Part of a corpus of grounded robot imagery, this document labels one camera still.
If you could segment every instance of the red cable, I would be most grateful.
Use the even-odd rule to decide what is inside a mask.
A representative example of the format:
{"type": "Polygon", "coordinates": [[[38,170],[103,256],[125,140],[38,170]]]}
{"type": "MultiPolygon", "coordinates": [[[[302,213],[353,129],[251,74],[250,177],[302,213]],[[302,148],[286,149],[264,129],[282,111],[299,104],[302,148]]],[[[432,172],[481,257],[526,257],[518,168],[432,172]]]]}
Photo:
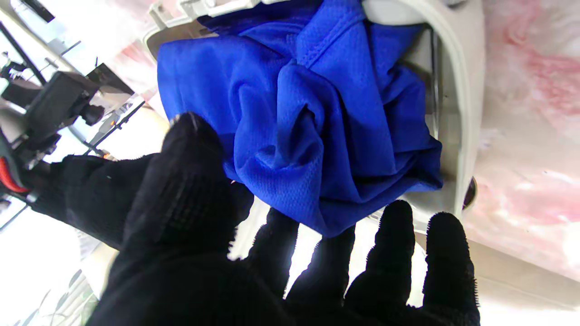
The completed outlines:
{"type": "Polygon", "coordinates": [[[29,189],[22,188],[10,175],[10,169],[8,168],[8,162],[6,162],[6,158],[0,158],[0,181],[6,186],[6,188],[14,191],[15,193],[27,193],[29,189]]]}

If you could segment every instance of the black machine part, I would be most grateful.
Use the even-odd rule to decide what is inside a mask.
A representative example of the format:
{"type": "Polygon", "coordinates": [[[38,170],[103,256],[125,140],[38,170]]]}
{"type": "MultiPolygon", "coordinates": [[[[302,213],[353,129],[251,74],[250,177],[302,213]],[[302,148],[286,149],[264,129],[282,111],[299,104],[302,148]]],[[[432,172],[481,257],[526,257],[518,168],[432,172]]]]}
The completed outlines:
{"type": "Polygon", "coordinates": [[[23,173],[51,154],[60,139],[58,131],[80,116],[88,125],[103,118],[104,108],[90,104],[98,85],[81,75],[56,72],[48,83],[35,89],[21,81],[11,81],[2,97],[26,110],[22,116],[24,133],[17,141],[0,136],[0,158],[16,187],[27,188],[23,173]]]}
{"type": "Polygon", "coordinates": [[[30,129],[30,139],[42,142],[72,125],[78,116],[88,125],[97,123],[103,118],[104,108],[92,106],[89,102],[98,89],[97,84],[81,75],[56,72],[24,115],[30,129]]]}

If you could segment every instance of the blue cloth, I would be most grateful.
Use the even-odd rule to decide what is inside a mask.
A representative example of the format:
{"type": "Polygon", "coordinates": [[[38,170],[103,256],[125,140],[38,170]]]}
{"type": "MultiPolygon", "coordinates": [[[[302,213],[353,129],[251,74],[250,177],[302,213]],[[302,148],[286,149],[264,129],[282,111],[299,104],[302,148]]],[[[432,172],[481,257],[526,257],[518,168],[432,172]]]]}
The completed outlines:
{"type": "Polygon", "coordinates": [[[442,186],[425,86],[397,64],[421,26],[371,24],[358,0],[201,21],[220,37],[161,48],[161,100],[170,119],[205,118],[227,176],[261,200],[332,237],[406,191],[442,186]]]}

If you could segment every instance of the black knob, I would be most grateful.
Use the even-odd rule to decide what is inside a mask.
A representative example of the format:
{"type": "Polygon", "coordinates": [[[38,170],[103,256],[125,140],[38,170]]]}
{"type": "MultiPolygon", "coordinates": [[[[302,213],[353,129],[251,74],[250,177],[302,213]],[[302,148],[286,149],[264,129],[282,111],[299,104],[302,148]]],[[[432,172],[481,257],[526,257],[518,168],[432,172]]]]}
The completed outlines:
{"type": "Polygon", "coordinates": [[[81,110],[80,116],[85,120],[86,124],[92,126],[101,121],[105,113],[105,108],[102,106],[87,105],[81,110]]]}

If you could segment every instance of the gloved hand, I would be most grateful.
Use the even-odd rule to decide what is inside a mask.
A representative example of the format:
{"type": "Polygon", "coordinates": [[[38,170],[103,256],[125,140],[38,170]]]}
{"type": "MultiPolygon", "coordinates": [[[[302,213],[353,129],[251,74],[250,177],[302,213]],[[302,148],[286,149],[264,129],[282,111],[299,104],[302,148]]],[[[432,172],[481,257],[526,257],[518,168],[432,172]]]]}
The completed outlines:
{"type": "Polygon", "coordinates": [[[248,257],[228,260],[239,220],[221,157],[200,117],[181,117],[171,129],[89,325],[479,325],[465,234],[448,213],[427,231],[423,307],[406,306],[415,241],[404,201],[385,208],[367,270],[346,296],[354,227],[321,240],[283,300],[298,223],[271,209],[248,257]]]}

